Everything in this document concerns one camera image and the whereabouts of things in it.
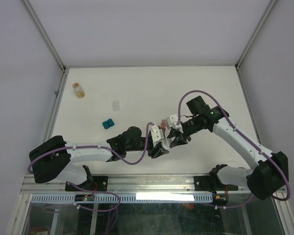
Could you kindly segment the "red pill box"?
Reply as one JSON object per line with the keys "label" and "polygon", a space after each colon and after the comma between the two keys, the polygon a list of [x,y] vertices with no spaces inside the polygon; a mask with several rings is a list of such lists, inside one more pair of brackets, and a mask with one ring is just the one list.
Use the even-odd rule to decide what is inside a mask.
{"label": "red pill box", "polygon": [[161,124],[160,124],[160,129],[163,130],[164,132],[166,131],[166,128],[167,128],[167,122],[165,119],[163,119],[161,121]]}

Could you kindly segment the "white pill bottle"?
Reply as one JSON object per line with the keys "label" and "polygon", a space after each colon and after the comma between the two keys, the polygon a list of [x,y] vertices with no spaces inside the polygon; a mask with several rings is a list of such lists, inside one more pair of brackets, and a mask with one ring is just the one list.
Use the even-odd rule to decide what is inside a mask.
{"label": "white pill bottle", "polygon": [[161,142],[161,145],[165,150],[169,150],[171,148],[170,147],[171,143],[172,143],[171,139],[165,139]]}

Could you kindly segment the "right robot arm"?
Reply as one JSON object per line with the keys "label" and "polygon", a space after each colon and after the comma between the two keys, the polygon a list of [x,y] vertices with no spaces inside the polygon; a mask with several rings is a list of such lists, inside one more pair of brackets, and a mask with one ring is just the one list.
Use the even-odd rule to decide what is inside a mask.
{"label": "right robot arm", "polygon": [[166,118],[170,148],[191,141],[191,135],[201,130],[227,142],[248,164],[248,168],[218,164],[210,172],[208,191],[215,192],[225,185],[248,188],[260,200],[272,196],[289,182],[288,158],[283,152],[274,153],[260,143],[250,139],[230,119],[229,114],[216,106],[210,108],[201,96],[187,102],[191,116],[181,122],[180,116]]}

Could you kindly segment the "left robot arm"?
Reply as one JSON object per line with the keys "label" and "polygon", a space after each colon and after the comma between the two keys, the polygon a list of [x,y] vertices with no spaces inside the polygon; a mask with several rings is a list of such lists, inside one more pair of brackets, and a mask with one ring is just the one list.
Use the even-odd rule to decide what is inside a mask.
{"label": "left robot arm", "polygon": [[[157,125],[149,123],[145,137],[138,127],[129,127],[122,134],[101,143],[83,144],[64,141],[54,136],[29,153],[28,172],[34,175],[38,184],[58,179],[73,183],[82,190],[93,184],[90,170],[80,166],[84,162],[115,162],[121,160],[128,165],[138,164],[143,156],[157,158],[168,154],[172,140]],[[128,152],[141,152],[142,156],[133,162],[125,159]]]}

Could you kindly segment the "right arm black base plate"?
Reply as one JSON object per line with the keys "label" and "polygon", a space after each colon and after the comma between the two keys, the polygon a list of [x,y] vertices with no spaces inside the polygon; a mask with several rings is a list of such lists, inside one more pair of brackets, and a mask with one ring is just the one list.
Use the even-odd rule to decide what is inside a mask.
{"label": "right arm black base plate", "polygon": [[218,191],[238,191],[238,186],[224,185],[217,177],[210,175],[194,176],[195,191],[209,191],[217,193]]}

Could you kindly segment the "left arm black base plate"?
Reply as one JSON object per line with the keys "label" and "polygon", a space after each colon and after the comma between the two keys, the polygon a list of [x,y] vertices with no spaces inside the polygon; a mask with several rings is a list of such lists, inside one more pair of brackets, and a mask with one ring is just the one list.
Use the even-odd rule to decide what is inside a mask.
{"label": "left arm black base plate", "polygon": [[91,176],[77,176],[69,177],[69,180],[66,182],[65,191],[79,191],[73,185],[86,190],[95,190],[95,191],[107,191],[108,186],[108,176],[106,175],[91,175]]}

